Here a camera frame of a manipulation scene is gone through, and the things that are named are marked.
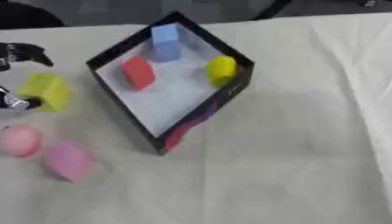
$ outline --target blue cube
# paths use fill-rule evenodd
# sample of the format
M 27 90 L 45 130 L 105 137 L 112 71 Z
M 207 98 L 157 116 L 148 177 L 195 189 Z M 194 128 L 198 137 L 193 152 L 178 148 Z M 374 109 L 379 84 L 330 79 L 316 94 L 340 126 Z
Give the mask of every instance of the blue cube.
M 176 24 L 164 24 L 151 28 L 152 43 L 156 60 L 166 62 L 179 60 L 179 30 Z

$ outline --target open box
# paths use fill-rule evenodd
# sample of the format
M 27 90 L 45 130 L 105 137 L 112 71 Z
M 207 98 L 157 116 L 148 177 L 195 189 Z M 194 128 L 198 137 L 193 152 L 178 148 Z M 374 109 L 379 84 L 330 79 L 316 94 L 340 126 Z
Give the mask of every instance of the open box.
M 181 59 L 154 60 L 151 27 L 176 24 Z M 133 91 L 123 78 L 122 63 L 143 56 L 156 80 L 143 91 Z M 237 73 L 221 88 L 209 85 L 206 65 L 216 56 L 237 62 Z M 160 153 L 169 151 L 191 127 L 204 122 L 249 83 L 254 62 L 179 12 L 147 26 L 87 62 L 99 84 L 129 116 Z

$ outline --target cube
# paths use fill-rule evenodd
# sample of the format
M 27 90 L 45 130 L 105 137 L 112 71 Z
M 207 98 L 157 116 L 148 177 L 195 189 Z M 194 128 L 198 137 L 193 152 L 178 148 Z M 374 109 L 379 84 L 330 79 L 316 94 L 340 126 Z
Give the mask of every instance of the cube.
M 141 56 L 135 56 L 122 64 L 125 80 L 134 90 L 140 91 L 149 86 L 154 80 L 150 63 Z
M 179 60 L 179 30 L 176 24 L 164 24 L 151 28 L 155 59 L 158 62 Z
M 38 97 L 42 101 L 39 109 L 61 111 L 68 103 L 70 91 L 58 75 L 51 73 L 32 74 L 17 93 L 26 97 Z
M 91 166 L 90 155 L 70 142 L 54 145 L 44 155 L 44 161 L 48 168 L 72 182 L 85 176 Z
M 215 57 L 206 66 L 208 81 L 215 88 L 226 85 L 235 75 L 235 71 L 236 62 L 228 56 Z

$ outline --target yellow ball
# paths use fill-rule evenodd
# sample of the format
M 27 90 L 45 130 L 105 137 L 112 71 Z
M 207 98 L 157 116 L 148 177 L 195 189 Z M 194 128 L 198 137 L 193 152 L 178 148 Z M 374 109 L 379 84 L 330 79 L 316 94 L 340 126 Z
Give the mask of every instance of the yellow ball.
M 229 56 L 218 56 L 208 62 L 208 81 L 216 88 L 226 85 L 235 76 L 236 62 Z

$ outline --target pink cube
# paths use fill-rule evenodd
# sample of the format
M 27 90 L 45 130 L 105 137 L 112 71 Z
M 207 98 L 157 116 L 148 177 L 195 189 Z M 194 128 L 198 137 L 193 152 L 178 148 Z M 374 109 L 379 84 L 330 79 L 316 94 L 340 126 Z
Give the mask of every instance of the pink cube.
M 136 91 L 146 88 L 155 80 L 150 63 L 141 56 L 125 61 L 122 70 L 125 79 Z
M 91 165 L 91 157 L 69 142 L 57 143 L 44 156 L 49 168 L 72 182 L 81 179 Z

